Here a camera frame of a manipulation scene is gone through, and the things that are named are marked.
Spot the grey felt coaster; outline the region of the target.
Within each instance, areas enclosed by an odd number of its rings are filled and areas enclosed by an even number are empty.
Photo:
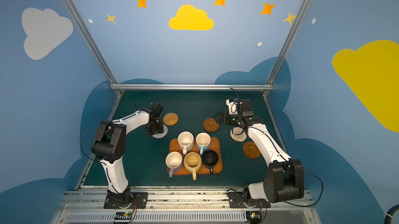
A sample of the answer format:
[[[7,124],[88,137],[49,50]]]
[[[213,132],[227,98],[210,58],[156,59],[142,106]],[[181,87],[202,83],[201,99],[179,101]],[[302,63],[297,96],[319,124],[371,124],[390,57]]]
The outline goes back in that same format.
[[[166,125],[163,125],[163,132],[154,134],[154,135],[152,135],[152,137],[155,139],[161,139],[161,138],[165,137],[167,135],[167,133],[168,133],[168,128]]]

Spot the brown wooden coaster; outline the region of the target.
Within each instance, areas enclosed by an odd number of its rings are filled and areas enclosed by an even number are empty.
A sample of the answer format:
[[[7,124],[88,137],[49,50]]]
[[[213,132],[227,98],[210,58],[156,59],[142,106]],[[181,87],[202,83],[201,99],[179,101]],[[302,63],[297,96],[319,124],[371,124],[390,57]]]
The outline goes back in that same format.
[[[261,156],[261,152],[253,141],[248,141],[243,145],[244,154],[251,158],[256,159]]]
[[[203,122],[203,127],[208,132],[215,132],[219,129],[219,124],[213,118],[207,118]]]

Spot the woven rattan coaster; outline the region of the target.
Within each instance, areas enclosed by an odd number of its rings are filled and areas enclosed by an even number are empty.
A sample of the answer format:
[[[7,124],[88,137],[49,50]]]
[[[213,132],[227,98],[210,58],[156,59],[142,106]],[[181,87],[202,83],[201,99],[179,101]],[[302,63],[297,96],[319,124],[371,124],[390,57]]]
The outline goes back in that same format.
[[[163,123],[166,126],[173,126],[175,124],[178,123],[179,117],[177,114],[175,113],[167,113],[164,117],[163,117]]]

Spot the white multicolour woven coaster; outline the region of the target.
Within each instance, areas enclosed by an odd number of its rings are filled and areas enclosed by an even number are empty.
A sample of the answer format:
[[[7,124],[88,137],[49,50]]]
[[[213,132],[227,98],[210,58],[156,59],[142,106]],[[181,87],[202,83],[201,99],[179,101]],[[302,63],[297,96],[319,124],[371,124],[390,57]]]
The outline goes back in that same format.
[[[234,141],[244,142],[247,139],[247,134],[242,128],[234,127],[230,131],[230,136]]]

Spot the light blue mug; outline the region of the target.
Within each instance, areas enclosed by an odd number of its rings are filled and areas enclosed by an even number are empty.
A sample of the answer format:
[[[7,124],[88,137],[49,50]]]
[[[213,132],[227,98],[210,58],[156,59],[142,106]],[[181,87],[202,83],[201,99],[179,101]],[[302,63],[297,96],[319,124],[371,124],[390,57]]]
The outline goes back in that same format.
[[[196,136],[195,141],[197,148],[199,149],[199,154],[203,155],[203,153],[209,149],[211,137],[209,134],[202,132]]]

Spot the white speckled mug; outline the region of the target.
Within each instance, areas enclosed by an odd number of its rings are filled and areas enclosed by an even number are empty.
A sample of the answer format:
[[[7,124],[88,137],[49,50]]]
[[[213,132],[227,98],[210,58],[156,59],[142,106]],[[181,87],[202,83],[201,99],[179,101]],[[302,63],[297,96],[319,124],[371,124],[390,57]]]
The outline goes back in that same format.
[[[194,146],[193,134],[189,131],[183,131],[178,136],[179,148],[184,155],[188,154]]]

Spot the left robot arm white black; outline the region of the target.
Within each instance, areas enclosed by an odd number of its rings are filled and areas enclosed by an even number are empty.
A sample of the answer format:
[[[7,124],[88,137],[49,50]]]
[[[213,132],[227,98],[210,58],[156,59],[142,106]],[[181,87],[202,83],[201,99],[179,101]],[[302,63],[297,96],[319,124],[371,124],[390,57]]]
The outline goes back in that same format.
[[[100,123],[90,150],[103,166],[108,181],[104,208],[134,208],[131,186],[123,167],[126,136],[141,126],[146,135],[162,134],[164,125],[159,119],[162,110],[159,103],[152,103],[149,109],[142,108],[121,119]]]

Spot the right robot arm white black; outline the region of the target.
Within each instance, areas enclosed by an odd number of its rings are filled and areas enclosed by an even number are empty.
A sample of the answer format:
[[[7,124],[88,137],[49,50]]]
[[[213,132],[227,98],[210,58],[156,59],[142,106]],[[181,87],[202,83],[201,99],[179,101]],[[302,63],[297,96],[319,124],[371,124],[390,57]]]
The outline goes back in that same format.
[[[255,143],[268,170],[262,182],[247,187],[251,200],[271,203],[301,199],[304,196],[304,171],[300,160],[293,160],[273,139],[264,121],[254,116],[248,99],[231,97],[226,100],[228,112],[220,111],[213,119],[218,124],[241,128]]]

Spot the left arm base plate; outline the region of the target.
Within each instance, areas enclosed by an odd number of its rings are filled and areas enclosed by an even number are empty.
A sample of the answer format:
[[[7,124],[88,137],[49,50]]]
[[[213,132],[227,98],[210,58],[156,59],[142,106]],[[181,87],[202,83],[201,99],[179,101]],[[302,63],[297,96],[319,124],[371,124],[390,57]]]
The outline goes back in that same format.
[[[108,191],[104,209],[144,209],[148,201],[147,192],[127,192],[116,194]]]

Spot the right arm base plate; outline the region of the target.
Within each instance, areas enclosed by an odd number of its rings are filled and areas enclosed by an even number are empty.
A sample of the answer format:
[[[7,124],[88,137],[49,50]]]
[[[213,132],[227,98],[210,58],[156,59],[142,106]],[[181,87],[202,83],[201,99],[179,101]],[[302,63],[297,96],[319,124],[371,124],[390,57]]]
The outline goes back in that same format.
[[[270,208],[271,203],[266,199],[252,199],[249,193],[228,190],[226,195],[229,199],[230,208]]]

